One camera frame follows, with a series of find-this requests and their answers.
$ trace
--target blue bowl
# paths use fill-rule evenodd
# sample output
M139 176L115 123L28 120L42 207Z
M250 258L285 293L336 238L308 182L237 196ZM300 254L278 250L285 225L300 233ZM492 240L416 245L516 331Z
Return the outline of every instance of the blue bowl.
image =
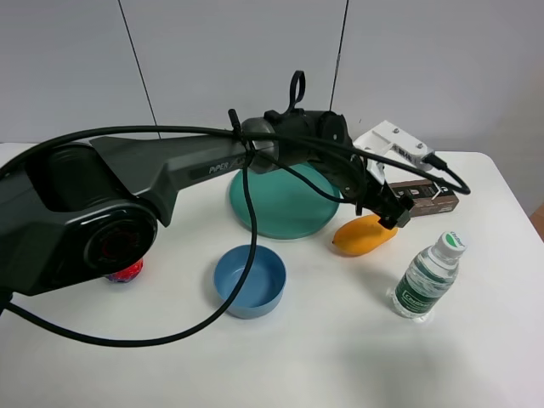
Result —
M238 246L219 259L213 284L226 300L246 266L249 245ZM280 302L286 284L286 267L281 258L264 246L257 245L255 259L246 282L228 311L241 319L254 319L271 312Z

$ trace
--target white bottle cap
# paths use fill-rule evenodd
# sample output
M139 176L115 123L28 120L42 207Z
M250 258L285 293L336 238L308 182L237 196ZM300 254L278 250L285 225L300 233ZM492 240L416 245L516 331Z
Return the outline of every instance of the white bottle cap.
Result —
M442 234L434 247L448 258L459 258L467 249L459 236L453 231Z

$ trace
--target white table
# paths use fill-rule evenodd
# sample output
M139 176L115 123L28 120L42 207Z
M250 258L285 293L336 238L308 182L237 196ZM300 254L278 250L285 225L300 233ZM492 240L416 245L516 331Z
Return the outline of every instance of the white table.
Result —
M0 145L0 162L26 147ZM473 194L452 213L413 219L371 254L327 250L334 231L354 218L347 205L312 237L259 237L288 269L283 299L263 318L226 315L174 344L115 349L57 337L4 312L0 406L543 407L544 245L489 157L440 155L463 169ZM388 171L390 181L413 179ZM95 280L15 302L103 337L192 326L217 307L215 263L249 242L225 202L232 176L179 193L171 226L130 284ZM400 318L384 293L448 229L469 243L456 284L432 321Z

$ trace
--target plastic bottle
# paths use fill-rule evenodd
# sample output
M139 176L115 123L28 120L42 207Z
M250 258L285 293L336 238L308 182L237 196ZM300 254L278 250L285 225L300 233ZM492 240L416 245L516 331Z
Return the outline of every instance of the plastic bottle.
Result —
M395 311L406 318L424 319L453 285L465 249L457 234L450 231L419 252L391 292Z

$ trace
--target bottle label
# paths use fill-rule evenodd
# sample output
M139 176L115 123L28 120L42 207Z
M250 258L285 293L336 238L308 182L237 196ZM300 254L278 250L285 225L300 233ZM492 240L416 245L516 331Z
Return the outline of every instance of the bottle label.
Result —
M426 297L414 291L406 275L400 280L394 294L403 308L418 314L427 313L439 300L439 297Z

